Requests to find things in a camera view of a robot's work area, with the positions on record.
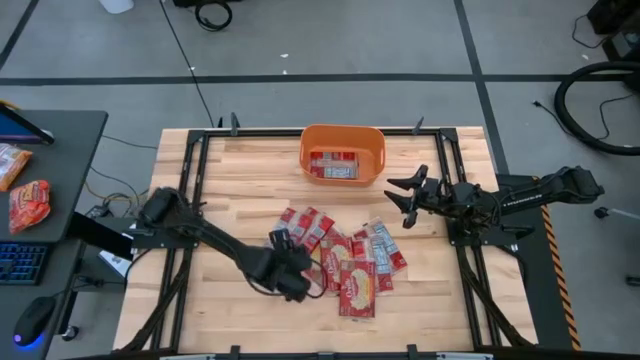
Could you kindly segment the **red snack bag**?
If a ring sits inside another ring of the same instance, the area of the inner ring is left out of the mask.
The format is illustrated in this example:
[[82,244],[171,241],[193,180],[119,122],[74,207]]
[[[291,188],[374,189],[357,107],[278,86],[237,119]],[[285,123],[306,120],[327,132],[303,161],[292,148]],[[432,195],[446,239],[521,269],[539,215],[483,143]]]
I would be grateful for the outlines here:
[[13,189],[9,195],[9,232],[18,234],[40,223],[50,211],[50,184],[46,180]]

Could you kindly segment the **black computer mouse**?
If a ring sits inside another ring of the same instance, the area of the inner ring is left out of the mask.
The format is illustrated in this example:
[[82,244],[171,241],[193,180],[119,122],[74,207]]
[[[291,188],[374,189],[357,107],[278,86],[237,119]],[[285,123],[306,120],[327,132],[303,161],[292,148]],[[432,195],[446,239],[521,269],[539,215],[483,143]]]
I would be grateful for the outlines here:
[[24,310],[15,324],[13,341],[20,347],[33,344],[43,333],[55,309],[54,297],[37,297]]

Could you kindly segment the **black backlit keyboard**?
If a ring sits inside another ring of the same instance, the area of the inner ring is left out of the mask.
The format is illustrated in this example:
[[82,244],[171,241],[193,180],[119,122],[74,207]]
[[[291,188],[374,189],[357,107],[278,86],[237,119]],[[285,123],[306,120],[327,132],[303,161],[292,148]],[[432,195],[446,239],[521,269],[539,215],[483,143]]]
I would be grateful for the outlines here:
[[0,285],[38,285],[50,250],[44,243],[0,242]]

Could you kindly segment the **orange plastic basket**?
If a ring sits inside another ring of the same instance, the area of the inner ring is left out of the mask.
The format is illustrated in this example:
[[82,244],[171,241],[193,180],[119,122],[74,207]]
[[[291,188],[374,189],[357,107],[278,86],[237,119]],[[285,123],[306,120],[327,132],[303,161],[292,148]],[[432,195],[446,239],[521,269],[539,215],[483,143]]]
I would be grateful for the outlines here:
[[[311,152],[355,152],[355,180],[322,179],[310,173]],[[310,181],[320,185],[367,187],[383,172],[386,143],[381,130],[367,126],[314,124],[306,127],[300,138],[299,164]]]

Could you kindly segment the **orange snack bag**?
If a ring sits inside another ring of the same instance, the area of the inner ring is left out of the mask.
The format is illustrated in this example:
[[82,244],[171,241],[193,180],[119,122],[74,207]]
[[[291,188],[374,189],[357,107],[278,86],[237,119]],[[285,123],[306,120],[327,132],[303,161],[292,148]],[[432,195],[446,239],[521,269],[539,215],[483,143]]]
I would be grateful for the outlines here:
[[32,156],[31,151],[0,143],[0,192],[6,192]]

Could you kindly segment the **white container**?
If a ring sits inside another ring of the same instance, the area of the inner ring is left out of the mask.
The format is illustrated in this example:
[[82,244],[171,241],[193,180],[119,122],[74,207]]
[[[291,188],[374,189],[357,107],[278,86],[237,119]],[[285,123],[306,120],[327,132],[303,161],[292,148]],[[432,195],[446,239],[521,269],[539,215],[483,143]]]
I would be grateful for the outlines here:
[[134,8],[134,0],[98,0],[102,7],[113,15],[122,14]]

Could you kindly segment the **black equipment box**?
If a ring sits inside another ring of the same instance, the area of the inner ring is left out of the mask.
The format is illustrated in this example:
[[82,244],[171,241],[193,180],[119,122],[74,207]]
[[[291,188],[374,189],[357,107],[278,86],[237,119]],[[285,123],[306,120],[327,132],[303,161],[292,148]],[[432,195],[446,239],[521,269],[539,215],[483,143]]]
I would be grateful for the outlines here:
[[597,0],[587,19],[610,61],[640,62],[640,0]]

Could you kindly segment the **black office desk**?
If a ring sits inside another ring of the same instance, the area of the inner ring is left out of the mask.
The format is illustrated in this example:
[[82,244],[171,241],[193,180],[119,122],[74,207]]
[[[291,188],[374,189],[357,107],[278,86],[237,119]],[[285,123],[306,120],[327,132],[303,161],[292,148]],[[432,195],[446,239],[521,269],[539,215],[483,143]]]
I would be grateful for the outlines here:
[[[0,193],[0,241],[42,242],[51,246],[41,282],[37,286],[0,285],[0,360],[44,360],[64,313],[83,243],[67,236],[76,204],[104,130],[104,111],[24,110],[23,116],[53,133],[51,145],[28,145],[33,152],[26,169],[17,177],[23,185],[46,180],[51,185],[51,213],[36,226],[13,236],[8,231],[9,195]],[[56,296],[56,307],[43,334],[31,345],[13,341],[16,322],[37,297]]]

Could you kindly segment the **red Orville popcorn bag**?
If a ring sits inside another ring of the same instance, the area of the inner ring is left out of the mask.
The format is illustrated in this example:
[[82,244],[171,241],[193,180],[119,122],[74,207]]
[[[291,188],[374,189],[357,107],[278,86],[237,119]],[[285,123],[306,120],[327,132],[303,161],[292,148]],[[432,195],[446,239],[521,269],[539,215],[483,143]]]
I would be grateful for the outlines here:
[[309,253],[312,253],[332,228],[335,221],[325,213],[318,212],[312,208],[309,208],[308,211],[304,213],[302,220],[304,233],[301,237],[300,244],[304,246]]
[[296,244],[299,244],[307,230],[311,227],[316,214],[317,211],[311,207],[307,207],[301,211],[286,208],[277,220],[274,229],[286,229],[289,232],[290,238]]
[[341,261],[339,315],[374,318],[376,281],[376,265],[373,261]]
[[393,289],[391,260],[380,236],[353,238],[352,251],[355,259],[375,263],[377,292]]
[[402,255],[399,247],[391,236],[382,220],[377,217],[367,222],[364,227],[374,235],[381,238],[383,247],[391,261],[391,271],[396,274],[407,267],[407,262]]
[[316,178],[355,180],[357,168],[350,166],[312,166],[310,173]]
[[351,240],[339,232],[328,233],[320,243],[322,266],[328,274],[327,290],[331,293],[340,291],[340,264],[352,259]]
[[355,152],[311,152],[313,167],[356,167],[357,154]]

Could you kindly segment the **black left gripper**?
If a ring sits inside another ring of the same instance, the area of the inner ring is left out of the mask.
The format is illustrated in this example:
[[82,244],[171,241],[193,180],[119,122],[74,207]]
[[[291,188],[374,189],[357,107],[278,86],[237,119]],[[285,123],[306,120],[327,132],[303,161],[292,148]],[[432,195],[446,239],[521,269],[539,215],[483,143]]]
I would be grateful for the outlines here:
[[272,231],[271,244],[273,249],[250,248],[249,284],[263,295],[301,303],[311,287],[303,275],[311,266],[310,257],[302,250],[294,250],[296,244],[287,229]]

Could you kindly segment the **open laptop screen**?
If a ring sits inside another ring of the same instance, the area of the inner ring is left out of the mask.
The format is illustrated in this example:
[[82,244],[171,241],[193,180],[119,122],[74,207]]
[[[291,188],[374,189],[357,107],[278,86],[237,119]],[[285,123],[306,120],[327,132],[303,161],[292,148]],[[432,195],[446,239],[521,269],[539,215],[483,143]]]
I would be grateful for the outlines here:
[[51,145],[55,138],[50,132],[27,121],[8,106],[0,104],[0,142]]

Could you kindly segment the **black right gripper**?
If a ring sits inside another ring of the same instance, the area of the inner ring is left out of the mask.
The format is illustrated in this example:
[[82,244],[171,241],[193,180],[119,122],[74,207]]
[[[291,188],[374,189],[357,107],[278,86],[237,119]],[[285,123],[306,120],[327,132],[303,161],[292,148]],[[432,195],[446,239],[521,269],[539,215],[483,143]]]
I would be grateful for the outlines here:
[[398,188],[412,190],[410,197],[401,196],[391,191],[384,192],[402,213],[406,213],[403,220],[405,229],[410,229],[416,224],[419,210],[443,217],[451,216],[448,198],[442,193],[442,182],[427,177],[427,172],[428,166],[420,165],[416,173],[409,178],[389,178],[387,180],[388,183]]

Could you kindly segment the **black aluminium rig frame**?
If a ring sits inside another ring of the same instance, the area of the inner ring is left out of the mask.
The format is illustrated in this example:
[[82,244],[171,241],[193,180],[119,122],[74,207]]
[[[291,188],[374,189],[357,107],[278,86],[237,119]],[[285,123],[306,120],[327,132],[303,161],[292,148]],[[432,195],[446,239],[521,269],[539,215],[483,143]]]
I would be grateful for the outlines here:
[[427,127],[384,131],[386,164],[367,187],[324,186],[312,182],[299,162],[300,133],[286,128],[241,129],[236,136],[220,131],[200,140],[192,129],[163,131],[151,184],[184,186],[202,205],[204,217],[251,245],[265,243],[281,212],[314,207],[332,217],[344,232],[380,219],[407,260],[393,278],[393,288],[376,300],[371,319],[339,315],[338,300],[325,295],[287,302],[253,290],[226,256],[199,246],[191,254],[186,291],[168,309],[156,333],[161,345],[182,353],[242,354],[318,352],[469,351],[473,347],[456,251],[444,220],[421,214],[411,229],[386,192],[394,178],[427,165],[441,173],[464,173],[487,190],[496,178],[484,132],[458,127],[458,144],[450,131]]

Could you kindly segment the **black base with hazard stripe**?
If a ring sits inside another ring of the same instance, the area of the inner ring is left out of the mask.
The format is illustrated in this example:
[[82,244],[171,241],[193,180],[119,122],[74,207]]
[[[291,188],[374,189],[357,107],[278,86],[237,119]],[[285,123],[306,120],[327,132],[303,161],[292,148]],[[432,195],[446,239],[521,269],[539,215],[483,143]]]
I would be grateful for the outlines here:
[[582,348],[547,206],[502,218],[533,232],[516,241],[516,255],[489,250],[494,301],[528,341],[549,349]]

